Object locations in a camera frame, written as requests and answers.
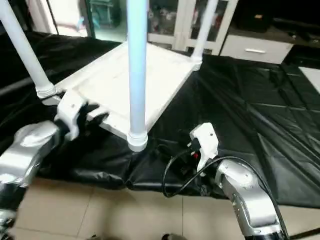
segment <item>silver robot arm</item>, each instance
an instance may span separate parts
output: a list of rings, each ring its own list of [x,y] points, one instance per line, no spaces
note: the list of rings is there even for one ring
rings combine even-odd
[[[217,167],[215,183],[232,202],[246,240],[284,239],[275,206],[251,169],[225,159]]]
[[[190,132],[194,149],[201,159],[197,170],[218,155],[218,138],[211,123],[198,125]],[[218,165],[215,183],[232,202],[238,224],[246,240],[283,240],[275,206],[270,196],[259,185],[258,176],[245,164],[224,159]]]
[[[0,240],[13,239],[7,231],[14,226],[19,205],[43,159],[64,139],[72,141],[79,135],[77,119],[86,103],[77,93],[67,91],[54,122],[22,127],[0,156]]]

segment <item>beige floor tile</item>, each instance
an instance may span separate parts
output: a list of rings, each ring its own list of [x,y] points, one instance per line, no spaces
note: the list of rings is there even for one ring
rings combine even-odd
[[[16,227],[77,236],[93,188],[36,179],[20,205]]]
[[[320,227],[320,209],[281,206],[280,211],[290,235]]]
[[[79,237],[93,234],[121,240],[160,240],[165,233],[182,234],[182,197],[156,192],[94,189]]]
[[[183,197],[183,235],[188,240],[243,240],[232,204],[211,197]]]
[[[12,229],[11,234],[15,236],[15,240],[77,240],[72,236],[64,236],[58,234],[50,234],[41,231],[33,231],[26,229]]]

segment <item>black tarp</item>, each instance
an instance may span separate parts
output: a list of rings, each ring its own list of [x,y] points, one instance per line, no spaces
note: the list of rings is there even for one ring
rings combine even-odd
[[[28,33],[49,79],[57,83],[117,43]],[[0,36],[0,87],[28,77],[7,35]],[[0,153],[22,126],[53,119],[55,107],[37,101],[32,85],[0,97]],[[219,156],[251,163],[268,181],[278,203],[320,208],[320,95],[295,66],[205,56],[149,132],[147,148],[132,153],[125,140],[98,127],[53,152],[39,175],[106,189],[161,191],[168,156],[188,132],[211,122]],[[171,188],[185,179],[168,174]],[[210,177],[198,178],[185,195],[222,197]]]

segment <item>black cable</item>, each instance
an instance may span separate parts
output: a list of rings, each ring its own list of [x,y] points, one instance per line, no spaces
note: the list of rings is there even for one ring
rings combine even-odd
[[[318,234],[320,234],[320,227],[309,230],[309,231],[297,233],[295,235],[292,235],[290,238],[291,238],[291,240],[298,240],[298,239],[304,239],[307,237],[315,236]]]
[[[170,168],[170,166],[182,155],[186,154],[190,152],[190,149],[188,150],[185,150],[185,151],[182,151],[180,152],[178,155],[176,155],[175,157],[171,158],[169,163],[167,164],[165,170],[164,170],[164,173],[163,173],[163,177],[162,177],[162,192],[163,192],[163,195],[166,196],[167,198],[171,198],[179,193],[181,193],[195,178],[197,178],[201,173],[203,173],[208,167],[210,167],[211,165],[219,162],[219,161],[222,161],[222,160],[225,160],[225,159],[232,159],[232,160],[236,160],[238,163],[241,163],[241,164],[244,164],[246,166],[248,166],[256,175],[257,177],[259,178],[260,182],[262,183],[263,185],[263,188],[264,190],[266,191],[266,193],[269,195],[271,201],[272,201],[272,204],[274,206],[274,209],[276,211],[276,214],[279,218],[279,223],[280,223],[280,226],[282,228],[282,231],[283,231],[283,235],[284,235],[284,239],[285,240],[290,240],[290,237],[289,237],[289,234],[288,234],[288,230],[287,230],[287,227],[286,227],[286,224],[285,224],[285,221],[282,217],[282,214],[280,212],[280,209],[278,207],[278,204],[272,194],[272,191],[270,189],[270,187],[268,186],[268,184],[266,183],[266,181],[264,181],[264,179],[262,178],[262,176],[254,169],[254,167],[247,163],[244,159],[240,158],[240,157],[236,157],[236,156],[223,156],[223,157],[218,157],[218,158],[215,158],[215,159],[212,159],[210,162],[208,162],[200,171],[198,171],[195,175],[193,175],[189,180],[187,180],[176,192],[172,193],[172,194],[168,194],[167,191],[166,191],[166,183],[165,183],[165,180],[166,180],[166,176],[167,176],[167,173],[168,173],[168,170]]]

